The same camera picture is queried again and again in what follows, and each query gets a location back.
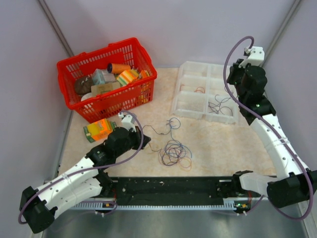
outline red basket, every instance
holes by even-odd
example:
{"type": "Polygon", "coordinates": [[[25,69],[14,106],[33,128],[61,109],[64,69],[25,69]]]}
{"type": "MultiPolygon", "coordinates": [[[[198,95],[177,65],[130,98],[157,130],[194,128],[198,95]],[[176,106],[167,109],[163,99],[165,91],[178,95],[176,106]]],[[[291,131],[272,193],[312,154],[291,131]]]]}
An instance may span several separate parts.
{"type": "Polygon", "coordinates": [[[90,123],[116,115],[122,109],[128,110],[150,102],[153,98],[154,80],[158,75],[148,53],[136,38],[64,59],[57,63],[57,69],[59,87],[66,105],[90,123]],[[96,68],[106,69],[108,63],[129,64],[139,71],[147,70],[150,76],[81,102],[81,97],[75,93],[75,80],[91,76],[96,68]]]}

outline gray wall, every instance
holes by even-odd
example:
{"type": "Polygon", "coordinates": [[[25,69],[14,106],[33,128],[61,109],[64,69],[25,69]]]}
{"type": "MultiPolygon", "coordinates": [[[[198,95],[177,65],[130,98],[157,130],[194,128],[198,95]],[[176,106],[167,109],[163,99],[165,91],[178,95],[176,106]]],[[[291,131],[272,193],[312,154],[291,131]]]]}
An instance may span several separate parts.
{"type": "Polygon", "coordinates": [[[156,67],[171,67],[187,60],[223,64],[249,34],[267,48],[293,0],[46,2],[75,54],[137,37],[156,67]]]}
{"type": "Polygon", "coordinates": [[[0,4],[0,236],[25,238],[21,192],[52,176],[68,115],[55,64],[67,57],[37,2],[0,4]]]}
{"type": "Polygon", "coordinates": [[[267,95],[296,152],[317,169],[317,1],[304,0],[264,68],[267,95]]]}

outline yellow and orange package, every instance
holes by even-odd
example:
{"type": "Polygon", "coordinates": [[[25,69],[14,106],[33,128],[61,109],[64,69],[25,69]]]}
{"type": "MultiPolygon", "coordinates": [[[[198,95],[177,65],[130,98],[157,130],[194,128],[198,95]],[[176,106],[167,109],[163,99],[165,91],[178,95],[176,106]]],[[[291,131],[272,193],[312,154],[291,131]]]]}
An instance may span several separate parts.
{"type": "Polygon", "coordinates": [[[115,122],[101,119],[84,127],[87,140],[92,143],[97,140],[107,138],[108,135],[117,127],[115,122]]]}

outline table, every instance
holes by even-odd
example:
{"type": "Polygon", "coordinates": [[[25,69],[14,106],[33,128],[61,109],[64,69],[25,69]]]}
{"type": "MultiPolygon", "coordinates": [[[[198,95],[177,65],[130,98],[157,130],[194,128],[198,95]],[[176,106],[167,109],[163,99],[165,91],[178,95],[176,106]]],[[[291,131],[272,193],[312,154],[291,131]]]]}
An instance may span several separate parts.
{"type": "MultiPolygon", "coordinates": [[[[131,109],[142,125],[152,125],[159,132],[168,132],[166,120],[170,114],[177,68],[158,68],[158,78],[154,85],[152,102],[131,109]]],[[[193,154],[192,168],[183,170],[180,166],[167,167],[159,163],[157,152],[147,146],[135,158],[120,166],[108,168],[111,177],[145,176],[230,176],[236,171],[252,170],[263,175],[275,175],[276,171],[257,134],[240,115],[236,125],[225,125],[206,120],[177,117],[181,127],[173,131],[173,137],[186,145],[193,154]]],[[[118,116],[109,118],[120,125],[118,116]]],[[[61,160],[59,174],[74,166],[91,148],[102,143],[89,143],[83,127],[89,124],[74,112],[61,160]]],[[[144,128],[150,136],[154,150],[162,148],[170,140],[169,135],[157,135],[150,127],[144,128]]],[[[129,151],[117,159],[122,161],[132,155],[129,151]]]]}

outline clear plastic bin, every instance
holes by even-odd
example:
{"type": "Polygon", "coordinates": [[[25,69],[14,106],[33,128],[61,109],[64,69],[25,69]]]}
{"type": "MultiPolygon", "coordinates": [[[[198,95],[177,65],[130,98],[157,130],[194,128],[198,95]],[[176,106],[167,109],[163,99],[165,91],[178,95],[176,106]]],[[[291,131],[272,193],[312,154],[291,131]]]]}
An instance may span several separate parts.
{"type": "MultiPolygon", "coordinates": [[[[238,123],[238,105],[225,91],[222,71],[220,64],[183,63],[178,72],[171,113],[226,124],[238,123]]],[[[236,96],[234,86],[229,88],[236,96]]]]}

